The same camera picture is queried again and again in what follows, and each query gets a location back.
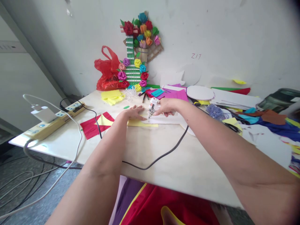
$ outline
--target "hand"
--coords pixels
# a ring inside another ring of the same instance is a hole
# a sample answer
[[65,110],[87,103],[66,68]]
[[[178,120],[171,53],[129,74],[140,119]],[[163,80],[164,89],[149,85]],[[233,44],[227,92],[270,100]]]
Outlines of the hand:
[[160,108],[157,110],[153,115],[158,116],[161,113],[165,115],[165,117],[168,117],[169,115],[174,116],[174,112],[176,111],[176,101],[178,99],[175,98],[162,98],[160,100]]
[[124,112],[126,113],[126,115],[128,116],[128,119],[138,119],[138,120],[147,120],[146,118],[140,116],[138,113],[143,111],[145,108],[142,106],[137,107],[136,105],[134,105],[133,107],[131,107],[128,110],[125,110]]

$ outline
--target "orange paper flower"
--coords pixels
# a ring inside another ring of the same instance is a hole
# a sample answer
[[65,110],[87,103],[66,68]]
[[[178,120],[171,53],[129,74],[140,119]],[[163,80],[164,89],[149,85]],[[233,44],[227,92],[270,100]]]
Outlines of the orange paper flower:
[[148,46],[152,45],[152,40],[151,40],[150,38],[147,38],[147,39],[146,39],[146,44],[147,44]]
[[141,33],[144,33],[147,30],[147,26],[145,24],[140,26]]

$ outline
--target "person's right hand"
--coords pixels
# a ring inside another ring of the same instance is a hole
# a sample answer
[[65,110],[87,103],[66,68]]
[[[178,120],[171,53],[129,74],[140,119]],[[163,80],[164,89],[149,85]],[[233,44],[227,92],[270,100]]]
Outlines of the person's right hand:
[[158,116],[160,114],[164,114],[166,117],[169,115],[173,115],[176,112],[175,106],[176,106],[176,101],[178,99],[175,98],[162,98],[160,100],[160,108],[157,110],[155,113],[153,113],[154,116]]

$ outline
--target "yellow paper stack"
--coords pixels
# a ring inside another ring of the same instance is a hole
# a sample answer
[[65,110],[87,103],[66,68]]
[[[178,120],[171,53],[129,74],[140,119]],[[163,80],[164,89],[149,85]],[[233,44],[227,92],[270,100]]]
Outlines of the yellow paper stack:
[[107,91],[101,93],[101,98],[108,104],[114,105],[124,99],[124,94],[119,90]]

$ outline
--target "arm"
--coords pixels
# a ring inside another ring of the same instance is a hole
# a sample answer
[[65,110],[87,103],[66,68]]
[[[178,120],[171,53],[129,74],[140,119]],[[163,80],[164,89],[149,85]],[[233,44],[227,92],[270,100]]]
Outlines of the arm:
[[293,224],[299,211],[299,180],[219,121],[192,104],[162,99],[159,115],[178,111],[223,170],[255,224]]
[[121,112],[99,142],[54,213],[51,224],[108,224],[116,201],[127,121],[146,120],[142,106]]

